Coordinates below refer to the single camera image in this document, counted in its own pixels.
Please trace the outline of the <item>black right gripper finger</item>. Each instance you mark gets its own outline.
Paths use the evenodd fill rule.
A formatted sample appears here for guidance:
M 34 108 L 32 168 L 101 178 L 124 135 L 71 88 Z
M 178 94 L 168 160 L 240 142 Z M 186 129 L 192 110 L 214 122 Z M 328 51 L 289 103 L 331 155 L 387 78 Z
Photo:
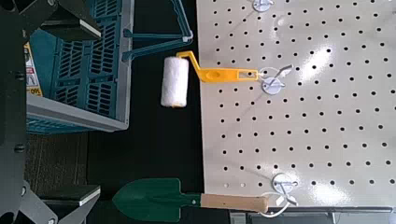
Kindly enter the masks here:
M 67 186 L 39 197 L 23 183 L 21 206 L 12 224 L 86 224 L 101 194 L 95 185 Z
M 65 41 L 101 38 L 85 0 L 15 0 L 15 7 L 24 35 L 43 30 Z

